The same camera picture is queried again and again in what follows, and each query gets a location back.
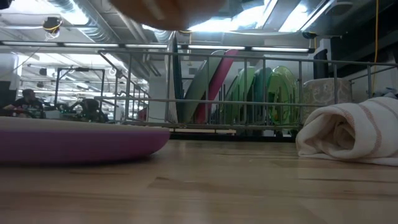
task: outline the rolled towel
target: rolled towel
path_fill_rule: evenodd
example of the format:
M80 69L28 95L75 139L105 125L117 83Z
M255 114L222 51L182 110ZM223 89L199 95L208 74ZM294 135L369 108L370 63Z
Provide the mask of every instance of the rolled towel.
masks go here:
M379 97L319 108L296 145L301 157L398 166L398 100Z

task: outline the wooden floor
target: wooden floor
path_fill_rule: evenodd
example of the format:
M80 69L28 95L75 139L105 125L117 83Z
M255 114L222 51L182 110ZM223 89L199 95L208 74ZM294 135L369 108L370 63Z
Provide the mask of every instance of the wooden floor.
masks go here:
M396 223L398 169L295 145L170 141L151 159L0 167L0 223Z

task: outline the man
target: man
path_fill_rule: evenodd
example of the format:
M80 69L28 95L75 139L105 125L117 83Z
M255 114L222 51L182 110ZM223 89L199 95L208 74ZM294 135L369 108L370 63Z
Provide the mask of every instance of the man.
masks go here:
M43 110L43 104L37 100L35 92L31 89L22 91L23 98L16 100L12 104L4 107L5 110Z

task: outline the dark shirt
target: dark shirt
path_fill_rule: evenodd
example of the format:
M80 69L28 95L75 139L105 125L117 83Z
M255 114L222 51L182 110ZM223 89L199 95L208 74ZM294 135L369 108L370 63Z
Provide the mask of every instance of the dark shirt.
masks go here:
M24 98L21 98L15 102L13 102L12 106L15 106L17 109L22 110L42 110L43 104L39 100L26 102Z

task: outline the metal rack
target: metal rack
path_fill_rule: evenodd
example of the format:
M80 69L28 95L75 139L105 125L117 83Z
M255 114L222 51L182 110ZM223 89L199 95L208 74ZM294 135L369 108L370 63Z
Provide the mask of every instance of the metal rack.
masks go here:
M106 53L111 53L111 54L128 54L132 55L134 53L142 53L140 51L135 51L135 50L99 50L98 53L115 69L116 66L113 65L110 60L108 60L105 56ZM247 101L246 99L244 101L224 101L224 100L217 100L217 101L211 101L208 99L208 94L206 94L205 100L182 100L182 99L176 99L172 100L170 99L169 94L167 94L166 99L161 99L161 98L145 98L142 99L141 97L105 97L105 96L100 96L100 97L95 97L97 100L125 100L126 104L128 104L128 101L131 100L145 100L145 101L157 101L157 102L164 102L166 104L165 106L165 122L164 123L153 123L153 122L147 122L147 121L127 121L125 119L124 124L134 124L134 125L141 125L141 126L161 126L161 127L167 127L167 128L193 128L193 129L246 129L246 130L278 130L278 129L300 129L300 124L302 124L302 115L303 115L303 107L322 107L325 105L306 105L303 104L303 69L302 69L302 63L303 62L321 62L321 63L330 63L332 64L333 67L333 78L334 78L334 85L338 85L338 71L337 71L337 65L339 63L343 64L351 64L351 65L365 65L368 68L368 98L372 98L372 92L371 92L371 86L372 86L372 76L375 73L371 72L371 66L372 65L377 65L377 66L390 66L391 68L396 68L398 67L398 64L393 64L393 63L371 63L371 62L348 62L348 61L336 61L336 60L311 60L311 59L299 59L299 58L277 58L277 57L252 57L252 56L230 56L230 55L210 55L210 54L186 54L186 53L170 53L170 52L145 52L145 54L152 54L152 55L166 55L169 58L169 61L171 59L171 56L179 55L179 56L191 56L191 57L204 57L209 61L211 57L218 57L218 58L236 58L236 59L244 59L244 67L245 72L244 72L244 82L246 84L247 82L247 67L248 67L248 60L259 60L262 61L262 68L265 71L266 69L266 64L267 60L279 60L279 61L290 61L290 62L297 62L298 67L299 67L299 73L298 73L298 103L270 103L268 102L267 99L267 94L266 90L264 91L264 102L253 102L253 101ZM129 65L129 75L126 77L128 80L130 78L130 73L131 71L131 63ZM168 69L167 75L167 80L170 80L171 74L170 74L170 69ZM170 85L167 85L167 93L169 92ZM130 84L127 85L126 87L127 92L130 90ZM338 102L338 89L334 88L334 96L335 96L335 103ZM244 93L247 93L247 85L244 86L243 89ZM186 102L192 102L192 103L205 103L206 105L206 121L208 121L206 124L193 124L193 123L171 123L168 119L168 113L169 113L169 103L171 102L176 102L176 103L186 103ZM243 105L243 113L244 113L244 118L246 117L247 114L247 108L248 105L256 105L256 106L262 106L263 108L263 114L264 114L264 122L262 124L249 124L247 122L243 123L238 123L238 124L211 124L209 121L209 114L208 114L208 104L217 104L217 105ZM299 113L299 119L298 122L295 124L291 125L276 125L273 124L270 119L269 115L267 114L267 111L269 111L270 106L289 106L289 107L299 107L300 113Z

